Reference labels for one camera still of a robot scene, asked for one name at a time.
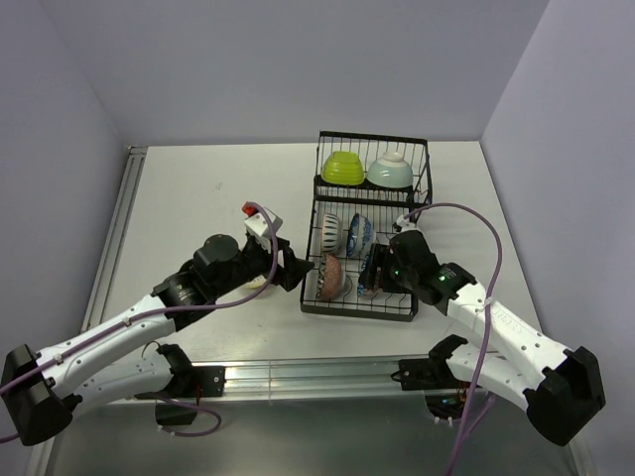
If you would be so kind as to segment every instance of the blue and white bowl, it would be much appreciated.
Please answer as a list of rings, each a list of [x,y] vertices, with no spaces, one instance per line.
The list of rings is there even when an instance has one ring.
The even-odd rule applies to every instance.
[[[355,213],[348,228],[346,239],[346,257],[362,259],[370,252],[370,246],[375,242],[375,230],[368,218]]]
[[[343,241],[341,220],[337,215],[325,213],[321,219],[321,251],[335,254]]]

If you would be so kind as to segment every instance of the tabletop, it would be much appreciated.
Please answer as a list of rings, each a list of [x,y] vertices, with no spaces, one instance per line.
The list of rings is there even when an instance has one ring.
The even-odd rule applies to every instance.
[[[504,248],[494,295],[540,329],[480,145],[431,142],[430,155],[435,202],[470,206],[493,223]],[[150,292],[210,235],[231,234],[244,243],[241,207],[247,200],[283,218],[279,235],[304,258],[315,168],[315,144],[149,148],[104,315]],[[422,214],[419,226],[440,262],[456,262],[489,281],[496,247],[480,221],[436,208]],[[236,290],[220,301],[248,293]],[[466,327],[424,305],[409,323],[302,313],[298,287],[288,294],[271,288],[165,340],[180,344],[193,361],[243,361],[425,354],[452,333],[470,337]]]

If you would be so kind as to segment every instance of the gray wall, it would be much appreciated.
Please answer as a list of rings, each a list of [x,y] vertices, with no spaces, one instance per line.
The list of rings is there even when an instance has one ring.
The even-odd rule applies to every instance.
[[[633,473],[635,3],[552,0],[482,144],[541,322],[600,360],[588,436]]]
[[[478,139],[548,0],[41,0],[130,144]]]
[[[92,89],[35,0],[0,5],[0,355],[77,333],[124,164]],[[0,434],[14,433],[0,405]],[[29,449],[0,446],[0,472]]]

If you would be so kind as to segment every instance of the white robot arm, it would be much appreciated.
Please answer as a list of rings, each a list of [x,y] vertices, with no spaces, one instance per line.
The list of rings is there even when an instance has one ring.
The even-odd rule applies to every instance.
[[[447,317],[461,322],[477,338],[456,335],[440,342],[424,362],[400,361],[404,390],[426,390],[439,380],[470,382],[477,366],[489,305],[491,327],[477,384],[522,409],[549,441],[567,444],[605,405],[599,364],[579,347],[572,351],[534,329],[495,299],[455,263],[440,264],[421,230],[406,217],[389,245],[374,244],[359,284],[368,289],[413,293]]]
[[[39,352],[22,345],[7,355],[0,395],[23,444],[45,441],[67,427],[73,416],[122,398],[156,392],[181,396],[192,385],[193,369],[177,345],[160,345],[136,362],[112,364],[217,308],[254,298],[256,293],[216,304],[268,272],[269,283],[285,291],[300,283],[314,264],[297,259],[290,243],[276,237],[282,220],[256,204],[246,204],[243,211],[248,216],[242,250],[232,237],[214,235],[151,294],[116,317]]]

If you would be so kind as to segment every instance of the wire rack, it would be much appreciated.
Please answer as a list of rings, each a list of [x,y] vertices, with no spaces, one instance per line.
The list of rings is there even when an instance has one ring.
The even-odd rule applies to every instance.
[[[361,185],[334,185],[325,182],[320,172],[324,162],[336,151],[353,152],[359,157],[364,173],[385,152],[400,152],[413,169],[413,184],[405,188],[383,188],[367,179]],[[432,203],[433,187],[428,141],[425,139],[353,134],[322,131],[317,144],[314,200],[311,216],[307,260],[316,265],[302,286],[300,306],[303,312],[367,317],[409,322],[417,311],[418,301],[411,294],[380,292],[374,297],[357,295],[357,280],[361,274],[362,257],[347,258],[345,243],[334,256],[346,274],[344,292],[332,299],[318,296],[321,251],[321,222],[325,213],[332,213],[342,222],[345,235],[355,213],[367,217],[376,233],[376,243],[387,245],[395,234],[392,225],[399,215],[424,204]]]

